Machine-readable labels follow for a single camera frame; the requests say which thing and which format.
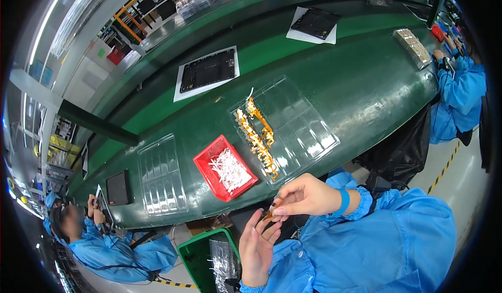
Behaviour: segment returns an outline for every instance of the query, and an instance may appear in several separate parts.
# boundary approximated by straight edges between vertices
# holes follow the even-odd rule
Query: black bag
[[[427,104],[394,133],[352,161],[369,170],[370,178],[381,176],[393,188],[403,189],[424,169],[430,131],[431,106]]]

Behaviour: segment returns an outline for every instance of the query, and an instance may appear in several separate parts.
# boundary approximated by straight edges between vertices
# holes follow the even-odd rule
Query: blue cap
[[[44,228],[45,230],[47,231],[47,233],[52,236],[52,232],[51,232],[51,222],[49,221],[49,218],[45,218],[44,219]]]
[[[62,199],[61,197],[59,197],[56,193],[54,192],[50,192],[47,197],[45,198],[45,205],[49,208],[52,207],[52,204],[54,203],[54,201],[56,199]]]

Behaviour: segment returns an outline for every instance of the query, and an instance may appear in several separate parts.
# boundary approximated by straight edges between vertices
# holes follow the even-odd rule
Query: gray floor
[[[451,154],[455,150],[458,140],[439,145],[430,145],[425,168],[418,173],[410,182],[409,187],[419,187],[427,191],[430,185],[436,180],[443,167],[448,162]],[[460,145],[452,163],[445,174],[431,191],[430,195],[443,199],[453,210],[457,227],[457,249],[456,253],[465,245],[466,238],[472,227],[472,217],[479,211],[476,207],[484,197],[486,181],[488,179],[484,170],[481,170],[479,133],[474,132],[471,144],[468,147]],[[368,176],[368,171],[359,165],[347,163],[344,165],[346,171],[353,174],[358,183],[364,183]],[[176,227],[174,231],[173,246],[189,240],[191,234],[186,225]],[[152,283],[148,285],[118,284],[105,280],[80,267],[82,274],[87,278],[100,293],[157,293],[157,292],[191,292],[193,289],[180,288],[176,286]],[[163,275],[172,281],[193,284],[185,266],[180,259],[175,267],[167,274]]]

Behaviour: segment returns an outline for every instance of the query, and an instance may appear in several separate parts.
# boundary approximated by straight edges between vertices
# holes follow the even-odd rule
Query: white plastic scraps
[[[233,194],[233,190],[239,188],[251,180],[251,176],[246,169],[233,156],[228,148],[225,148],[215,159],[211,158],[209,163],[220,177],[220,183],[225,189]]]

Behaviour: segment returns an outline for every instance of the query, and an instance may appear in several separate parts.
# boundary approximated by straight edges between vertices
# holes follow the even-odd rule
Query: stack of components
[[[432,62],[429,52],[408,28],[395,30],[392,36],[408,51],[419,70],[422,70]]]
[[[211,3],[209,0],[178,0],[176,1],[176,12],[186,20],[196,12],[207,8]]]
[[[225,287],[225,280],[239,279],[241,273],[241,265],[237,259],[235,252],[228,240],[209,240],[211,249],[210,261],[213,265],[211,270],[214,275],[214,283],[218,293],[233,293],[229,292]]]
[[[268,125],[267,121],[260,114],[260,110],[254,105],[252,97],[249,97],[247,101],[246,110],[248,111],[251,118],[256,117],[264,126],[261,130],[261,137],[254,131],[254,128],[249,124],[248,117],[242,112],[241,109],[237,109],[234,113],[235,121],[239,124],[239,128],[246,135],[246,140],[251,145],[251,152],[255,154],[258,159],[263,163],[265,167],[265,173],[267,175],[272,175],[271,179],[276,180],[279,173],[277,172],[277,166],[273,161],[273,157],[269,152],[269,149],[263,143],[263,139],[267,141],[268,147],[273,143],[273,131]]]
[[[220,177],[220,183],[225,189],[233,194],[233,190],[239,188],[251,180],[251,176],[240,164],[228,148],[225,148],[215,159],[211,158],[209,165]]]

